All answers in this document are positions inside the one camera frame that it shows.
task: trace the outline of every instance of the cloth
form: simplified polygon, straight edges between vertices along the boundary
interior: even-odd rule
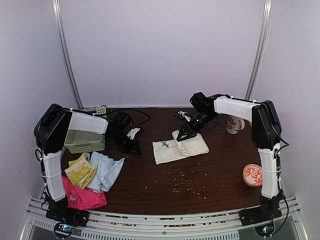
[[[178,135],[179,130],[176,130],[172,133],[173,140],[152,143],[157,165],[209,152],[206,142],[199,133],[195,137],[183,141],[177,141]]]
[[[85,189],[85,187],[94,178],[97,172],[97,167],[90,165],[87,161],[89,158],[90,154],[88,152],[84,152],[77,160],[69,161],[69,167],[64,171],[73,186]]]
[[[91,155],[90,164],[97,166],[98,170],[92,181],[87,185],[87,188],[95,193],[100,191],[109,192],[117,180],[124,162],[124,158],[114,161],[112,158],[94,151]]]
[[[67,177],[62,177],[65,194],[68,198],[68,207],[78,210],[90,210],[102,207],[107,204],[105,193],[95,193],[90,189],[82,190],[78,186],[73,186]]]

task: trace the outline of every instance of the blue cloth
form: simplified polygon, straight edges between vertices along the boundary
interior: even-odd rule
[[[86,187],[96,193],[100,191],[108,192],[117,180],[124,162],[124,158],[114,161],[112,158],[94,151],[91,155],[90,164],[92,167],[97,166],[98,170]]]

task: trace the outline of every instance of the laundry basket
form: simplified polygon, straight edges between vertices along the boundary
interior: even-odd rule
[[[72,154],[105,150],[105,136],[88,131],[68,131],[64,145]]]

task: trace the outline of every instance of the white mug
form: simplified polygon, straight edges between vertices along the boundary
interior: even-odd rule
[[[236,116],[229,116],[228,122],[226,124],[226,131],[230,134],[237,134],[239,130],[245,128],[245,121]]]

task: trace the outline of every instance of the dark brown tabletop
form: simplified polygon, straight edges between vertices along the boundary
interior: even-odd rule
[[[106,145],[103,154],[115,160],[125,158],[125,161],[115,184],[105,193],[108,204],[96,211],[174,215],[220,212],[259,204],[261,188],[249,187],[242,179],[246,165],[261,165],[248,122],[244,130],[232,135],[226,131],[228,116],[219,115],[219,125],[202,132],[209,153],[156,165],[152,142],[172,139],[172,132],[181,126],[173,114],[182,109],[139,110],[151,116],[151,120],[142,126],[144,133],[138,137],[142,156],[122,153],[114,143]],[[192,108],[184,110],[196,114]],[[133,117],[134,124],[146,119],[137,112],[127,112]],[[68,161],[80,155],[66,150],[62,168],[67,168]]]

